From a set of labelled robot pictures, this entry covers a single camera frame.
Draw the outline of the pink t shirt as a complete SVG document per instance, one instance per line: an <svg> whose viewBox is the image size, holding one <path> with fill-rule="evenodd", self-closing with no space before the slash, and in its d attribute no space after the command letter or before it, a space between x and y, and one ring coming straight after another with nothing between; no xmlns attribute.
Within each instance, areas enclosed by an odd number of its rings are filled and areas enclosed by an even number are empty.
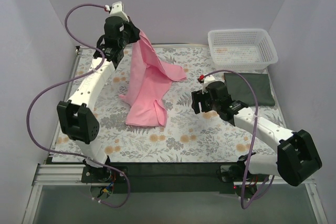
<svg viewBox="0 0 336 224"><path fill-rule="evenodd" d="M163 97L173 82L186 79L181 66L162 61L144 32L133 44L128 91L120 95L130 105L126 125L141 127L166 126L167 110Z"/></svg>

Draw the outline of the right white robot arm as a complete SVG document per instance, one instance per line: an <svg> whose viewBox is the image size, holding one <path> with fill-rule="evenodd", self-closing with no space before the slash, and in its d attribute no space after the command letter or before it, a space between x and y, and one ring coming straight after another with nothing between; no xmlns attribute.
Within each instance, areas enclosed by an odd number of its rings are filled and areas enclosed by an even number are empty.
<svg viewBox="0 0 336 224"><path fill-rule="evenodd" d="M236 169L242 180L251 180L259 174L273 175L298 186L322 167L307 131L294 132L256 116L247 104L234 101L221 81L206 82L201 90L192 92L192 109L196 114L215 111L223 121L251 133L276 153L275 157L256 152L240 157Z"/></svg>

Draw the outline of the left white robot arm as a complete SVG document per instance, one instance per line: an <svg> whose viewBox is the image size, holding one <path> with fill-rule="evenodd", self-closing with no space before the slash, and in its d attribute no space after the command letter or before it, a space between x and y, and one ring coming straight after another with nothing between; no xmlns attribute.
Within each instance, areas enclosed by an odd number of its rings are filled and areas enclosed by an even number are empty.
<svg viewBox="0 0 336 224"><path fill-rule="evenodd" d="M108 17L104 34L97 41L89 69L91 74L82 80L68 101L57 105L61 131L79 146L85 164L94 167L93 175L100 182L108 181L112 170L105 165L108 157L97 140L100 126L93 109L107 80L124 57L125 47L138 41L139 34L129 17Z"/></svg>

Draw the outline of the folded dark green t shirt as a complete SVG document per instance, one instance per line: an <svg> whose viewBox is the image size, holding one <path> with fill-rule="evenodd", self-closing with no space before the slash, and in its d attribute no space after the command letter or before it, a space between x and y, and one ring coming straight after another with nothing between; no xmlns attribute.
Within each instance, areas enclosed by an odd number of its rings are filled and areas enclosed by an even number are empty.
<svg viewBox="0 0 336 224"><path fill-rule="evenodd" d="M250 84L259 106L275 106L267 74L241 73L241 75ZM224 78L228 93L233 100L241 101L248 106L255 106L253 93L241 77L234 73L224 73Z"/></svg>

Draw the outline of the floral patterned table mat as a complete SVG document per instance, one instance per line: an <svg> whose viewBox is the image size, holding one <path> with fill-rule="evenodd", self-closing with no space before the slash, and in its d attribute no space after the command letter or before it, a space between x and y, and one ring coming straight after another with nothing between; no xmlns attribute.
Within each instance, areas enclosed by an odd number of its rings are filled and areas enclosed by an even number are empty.
<svg viewBox="0 0 336 224"><path fill-rule="evenodd" d="M120 99L130 79L132 50L127 48L115 73L102 89L93 114L100 124L97 140L113 162L234 162L250 148L272 155L273 150L251 134L222 121L216 112L195 114L191 93L197 78L214 70L209 49L156 46L166 62L182 66L186 80L175 82L163 98L165 127L135 127L125 123L130 107Z"/></svg>

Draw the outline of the white plastic basket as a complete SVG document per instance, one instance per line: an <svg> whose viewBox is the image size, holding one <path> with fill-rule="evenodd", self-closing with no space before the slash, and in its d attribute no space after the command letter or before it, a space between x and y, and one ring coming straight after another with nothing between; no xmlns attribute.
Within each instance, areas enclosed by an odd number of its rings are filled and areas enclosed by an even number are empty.
<svg viewBox="0 0 336 224"><path fill-rule="evenodd" d="M263 70L278 62L264 29L221 29L208 32L209 51L217 70Z"/></svg>

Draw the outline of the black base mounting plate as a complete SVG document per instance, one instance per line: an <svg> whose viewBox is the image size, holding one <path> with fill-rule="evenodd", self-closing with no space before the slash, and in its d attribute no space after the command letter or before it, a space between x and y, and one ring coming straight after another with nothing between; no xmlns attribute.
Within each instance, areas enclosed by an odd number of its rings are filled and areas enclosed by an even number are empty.
<svg viewBox="0 0 336 224"><path fill-rule="evenodd" d="M108 184L114 182L114 192L126 193L127 181L133 193L219 192L238 191L245 166L237 163L113 163L118 172L106 168L83 168L81 182Z"/></svg>

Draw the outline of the aluminium table frame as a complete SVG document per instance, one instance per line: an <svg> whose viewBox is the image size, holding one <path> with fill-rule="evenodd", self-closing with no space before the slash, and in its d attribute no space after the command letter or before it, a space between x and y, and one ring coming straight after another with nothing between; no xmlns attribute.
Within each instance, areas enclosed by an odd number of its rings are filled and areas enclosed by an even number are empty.
<svg viewBox="0 0 336 224"><path fill-rule="evenodd" d="M154 45L156 46L174 46L174 47L200 47L202 45ZM103 185L85 184L81 182L83 168L85 167L82 157L75 157L64 154L50 154L45 164L39 165L34 178L34 182L40 185L87 185L93 186L92 190L99 192L98 187ZM116 163L212 163L212 162L116 162ZM214 162L214 163L232 163L232 162ZM234 185L240 187L242 183L235 182Z"/></svg>

